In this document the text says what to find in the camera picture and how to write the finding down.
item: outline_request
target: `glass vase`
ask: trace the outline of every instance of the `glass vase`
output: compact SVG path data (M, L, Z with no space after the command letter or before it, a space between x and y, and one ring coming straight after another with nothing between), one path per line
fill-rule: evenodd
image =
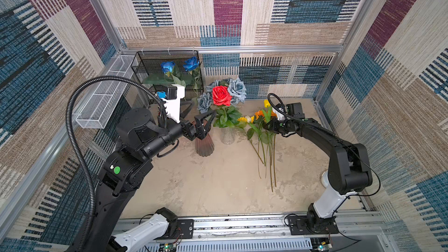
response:
M232 144L235 141L235 129L233 127L222 127L221 142L224 144Z

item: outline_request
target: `striped fabric wall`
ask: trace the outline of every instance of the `striped fabric wall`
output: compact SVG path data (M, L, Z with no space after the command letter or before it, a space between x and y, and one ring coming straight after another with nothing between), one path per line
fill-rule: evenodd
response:
M128 48L340 44L361 1L101 0ZM332 56L208 54L203 74L206 83L239 76L249 98L311 98Z
M448 251L447 17L448 0L376 0L320 101L340 137L366 145L401 251Z
M70 94L101 72L115 49L89 0L0 0L0 25L1 206L63 124ZM92 147L97 131L78 133L91 161L104 157L106 147ZM57 205L70 198L62 194L75 187L71 180L83 182L78 176L66 148L0 251L62 249L66 242L43 232L64 224Z

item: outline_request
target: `beige floor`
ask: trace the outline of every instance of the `beige floor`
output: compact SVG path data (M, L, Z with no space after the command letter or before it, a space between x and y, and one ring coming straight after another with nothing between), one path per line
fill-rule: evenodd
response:
M283 101L301 102L305 115L319 120L310 99ZM248 100L240 111L253 115L261 107L263 100ZM218 128L210 131L215 151L208 157L196 154L194 142L181 138L172 154L154 158L154 169L121 218L141 217L161 207L178 216L305 211L325 190L320 176L328 167L328 156L305 138L277 137L277 187L271 192L269 170L266 173L261 163L257 166L259 159L247 138L240 135L225 145L220 132ZM350 199L342 208L359 209L360 203Z

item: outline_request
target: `mounting plate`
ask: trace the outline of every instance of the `mounting plate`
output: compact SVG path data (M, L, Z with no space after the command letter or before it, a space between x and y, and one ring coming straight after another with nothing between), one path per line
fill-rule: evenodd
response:
M296 216L291 215L288 216L288 224L289 230L291 231L291 235L309 235L312 234L338 234L339 230L337 228L336 223L334 222L334 218L329 218L329 221L325 224L322 224L322 231L313 232L308 229L306 226L306 216Z
M193 230L194 230L194 220L193 219L178 219L177 220L177 226L181 228L182 230L182 239L191 239L193 238ZM176 233L172 237L172 239L176 239L181 232L179 230L176 230ZM167 239L164 237L156 238L157 240L160 239Z

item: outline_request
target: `blue rose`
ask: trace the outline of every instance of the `blue rose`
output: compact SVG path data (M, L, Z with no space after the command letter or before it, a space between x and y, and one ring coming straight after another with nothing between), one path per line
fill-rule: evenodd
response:
M175 65L176 64L174 62L165 62L160 64L164 73L172 72Z
M212 92L213 88L218 86L221 80L215 80L210 85L205 86L205 90L208 92Z
M194 70L199 66L199 60L196 57L187 59L184 62L185 62L185 64L183 64L183 66L184 66L185 70L187 70L187 71Z
M198 97L198 110L201 113L205 113L210 108L211 104L213 103L213 98L211 97L211 94L208 92L203 93L201 96Z
M230 79L228 82L227 91L232 97L238 98L238 102L244 103L244 100L246 99L247 96L247 92L246 92L246 86L244 86L244 82L241 81L240 78L236 78L235 80Z

